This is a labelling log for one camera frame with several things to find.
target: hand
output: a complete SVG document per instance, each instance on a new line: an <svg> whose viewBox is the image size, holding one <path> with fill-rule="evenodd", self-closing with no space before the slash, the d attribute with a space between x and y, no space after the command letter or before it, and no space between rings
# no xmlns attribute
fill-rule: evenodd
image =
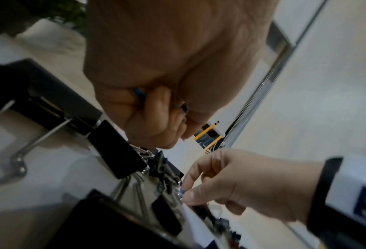
<svg viewBox="0 0 366 249"><path fill-rule="evenodd" d="M236 215L250 207L285 222L305 224L321 170L319 163L221 149L192 165L182 184L187 190L183 201L193 206L215 200ZM202 184L192 188L201 174Z"/></svg>
<svg viewBox="0 0 366 249"><path fill-rule="evenodd" d="M278 1L90 0L84 73L130 142L170 148L243 87Z"/></svg>

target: black cuff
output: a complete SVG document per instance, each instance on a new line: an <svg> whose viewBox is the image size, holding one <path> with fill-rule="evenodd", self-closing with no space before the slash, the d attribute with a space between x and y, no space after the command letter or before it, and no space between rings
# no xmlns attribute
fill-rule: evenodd
<svg viewBox="0 0 366 249"><path fill-rule="evenodd" d="M307 229L317 237L320 236L320 232L322 231L324 224L326 224L325 220L328 216L328 208L325 205L325 199L327 198L332 181L334 180L335 174L339 171L342 161L343 158L328 159L325 162L320 179L318 180L307 220Z"/></svg>

